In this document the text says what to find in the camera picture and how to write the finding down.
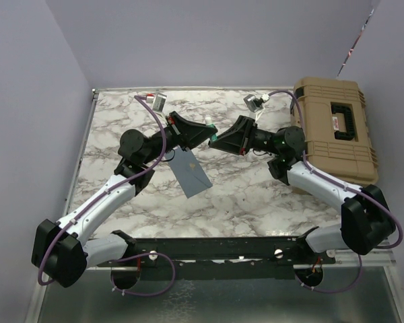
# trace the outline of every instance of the purple cable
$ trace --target purple cable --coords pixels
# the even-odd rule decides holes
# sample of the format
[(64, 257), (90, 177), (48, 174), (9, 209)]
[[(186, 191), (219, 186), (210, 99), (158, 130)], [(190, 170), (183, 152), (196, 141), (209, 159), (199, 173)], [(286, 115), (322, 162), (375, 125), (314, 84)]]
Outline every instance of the purple cable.
[[(129, 178), (125, 178), (124, 180), (122, 180), (121, 182), (116, 183), (115, 185), (111, 186), (109, 188), (109, 191), (114, 190), (115, 188), (128, 183), (146, 173), (148, 173), (150, 170), (152, 170), (153, 168), (155, 168), (159, 163), (160, 160), (162, 160), (165, 152), (166, 152), (166, 133), (164, 132), (163, 129), (163, 125), (160, 122), (160, 119), (157, 117), (157, 115), (153, 112), (153, 110), (151, 110), (151, 108), (144, 102), (145, 98), (143, 96), (135, 96), (134, 97), (140, 104), (142, 104), (142, 106), (153, 116), (154, 120), (156, 121), (157, 125), (160, 128), (160, 133), (162, 135), (162, 150), (160, 152), (160, 155), (158, 157), (158, 159), (155, 160), (155, 162), (148, 168), (146, 168), (145, 170), (143, 170), (142, 172), (133, 175)], [(99, 194), (94, 200), (92, 200), (86, 207), (84, 207), (82, 209), (82, 211), (76, 215), (73, 219), (74, 220), (78, 220), (79, 218), (81, 218), (93, 205), (95, 205), (101, 198), (103, 198), (105, 195), (107, 195), (106, 192), (102, 192), (101, 194)], [(55, 238), (52, 240), (52, 242), (50, 243), (48, 249), (46, 249), (45, 255), (43, 256), (42, 262), (40, 263), (39, 266), (39, 271), (38, 271), (38, 283), (41, 286), (47, 286), (51, 283), (54, 282), (54, 279), (50, 279), (49, 281), (43, 281), (42, 280), (42, 273), (45, 269), (45, 264), (49, 258), (49, 256), (51, 255), (51, 252), (53, 251), (53, 248), (55, 246), (55, 244), (60, 240), (61, 236), (72, 226), (72, 222), (69, 222), (67, 225), (65, 225), (63, 227), (63, 229), (60, 230), (60, 232), (55, 236)]]
[(300, 284), (303, 286), (303, 288), (307, 288), (310, 291), (315, 291), (317, 293), (322, 293), (322, 294), (336, 294), (336, 293), (343, 293), (344, 291), (349, 291), (350, 289), (352, 289), (353, 287), (356, 286), (356, 284), (358, 284), (359, 280), (361, 279), (362, 276), (362, 258), (361, 255), (358, 254), (358, 259), (359, 259), (359, 271), (358, 271), (358, 275), (356, 276), (355, 280), (351, 282), (350, 285), (340, 288), (340, 289), (336, 289), (334, 291), (330, 291), (328, 289), (321, 289), (321, 288), (313, 288), (310, 287), (308, 285), (305, 285), (303, 282), (301, 282), (301, 280), (299, 279), (298, 276), (295, 275), (295, 278), (300, 282)]
[[(302, 130), (305, 132), (304, 116), (302, 114), (301, 105), (299, 104), (298, 99), (295, 97), (295, 95), (292, 92), (290, 92), (288, 90), (285, 90), (285, 89), (279, 89), (279, 90), (276, 90), (276, 91), (272, 91), (268, 95), (273, 96), (273, 95), (278, 94), (278, 93), (286, 93), (286, 94), (288, 94), (289, 96), (292, 97), (292, 100), (293, 100), (293, 102), (296, 105), (296, 108), (298, 110)], [(332, 178), (329, 178), (328, 176), (326, 176), (324, 174), (321, 174), (320, 172), (315, 170), (311, 166), (311, 164), (308, 162), (305, 151), (302, 153), (302, 157), (303, 157), (304, 165), (305, 165), (305, 167), (307, 167), (308, 170), (310, 170), (311, 172), (316, 174), (318, 177), (326, 180), (327, 182), (330, 182), (331, 184), (334, 184), (335, 186), (343, 188), (343, 185), (341, 183), (339, 183), (336, 180), (333, 180)], [(345, 189), (348, 190), (349, 192), (352, 192), (354, 194), (357, 194), (357, 195), (363, 197), (367, 201), (370, 201), (371, 203), (376, 205), (380, 210), (385, 212), (391, 218), (391, 220), (395, 223), (395, 225), (397, 226), (397, 228), (398, 228), (398, 240), (394, 244), (391, 244), (391, 245), (388, 245), (388, 246), (377, 246), (376, 249), (391, 249), (391, 248), (397, 247), (403, 241), (403, 236), (404, 236), (403, 228), (401, 227), (401, 224), (399, 223), (398, 219), (386, 207), (384, 207), (378, 201), (374, 200), (371, 196), (363, 193), (360, 190), (355, 190), (354, 188), (346, 187)], [(317, 291), (319, 293), (330, 293), (330, 294), (332, 294), (332, 293), (342, 293), (343, 291), (348, 291), (351, 288), (353, 288), (358, 283), (358, 281), (360, 280), (360, 277), (362, 276), (362, 259), (361, 259), (360, 255), (358, 255), (358, 258), (359, 258), (359, 273), (358, 273), (357, 277), (355, 278), (355, 280), (349, 286), (344, 287), (342, 289), (338, 289), (338, 290), (335, 290), (335, 291), (327, 291), (327, 290), (324, 290), (324, 289), (315, 289), (315, 288), (312, 288), (310, 286), (307, 286), (307, 285), (303, 284), (303, 282), (301, 282), (298, 277), (296, 277), (296, 278), (297, 278), (297, 280), (299, 280), (299, 282), (301, 282), (303, 287), (305, 287), (307, 289), (310, 289), (312, 291)]]
[(157, 291), (155, 293), (138, 293), (136, 291), (129, 291), (127, 289), (119, 289), (119, 288), (117, 288), (115, 286), (114, 277), (111, 276), (111, 282), (114, 285), (114, 289), (112, 291), (114, 291), (116, 289), (117, 291), (120, 291), (120, 292), (125, 293), (125, 294), (129, 294), (129, 295), (142, 296), (142, 297), (153, 297), (153, 296), (159, 296), (159, 295), (167, 292), (172, 287), (172, 285), (175, 282), (175, 276), (176, 276), (175, 266), (174, 266), (174, 263), (173, 263), (172, 259), (170, 259), (165, 254), (160, 254), (159, 252), (147, 252), (145, 254), (137, 254), (136, 256), (123, 258), (123, 259), (118, 259), (115, 262), (124, 262), (124, 261), (129, 261), (129, 260), (133, 260), (133, 259), (137, 259), (137, 258), (141, 258), (141, 257), (145, 257), (145, 256), (161, 256), (161, 257), (165, 258), (170, 263), (170, 266), (172, 267), (172, 278), (170, 279), (170, 282), (169, 282), (168, 286), (163, 288), (161, 291)]

